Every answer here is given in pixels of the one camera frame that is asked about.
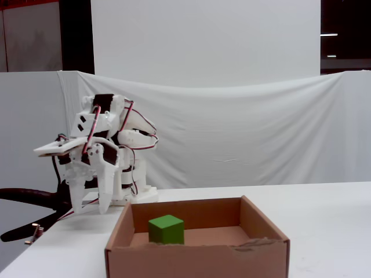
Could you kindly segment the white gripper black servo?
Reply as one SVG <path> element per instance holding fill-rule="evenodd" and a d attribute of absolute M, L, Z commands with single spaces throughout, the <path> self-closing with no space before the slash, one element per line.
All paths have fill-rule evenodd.
<path fill-rule="evenodd" d="M 64 178 L 73 211 L 82 211 L 85 189 L 98 184 L 99 212 L 105 214 L 113 196 L 118 147 L 103 138 L 61 138 L 57 141 L 57 160 L 66 168 Z"/>

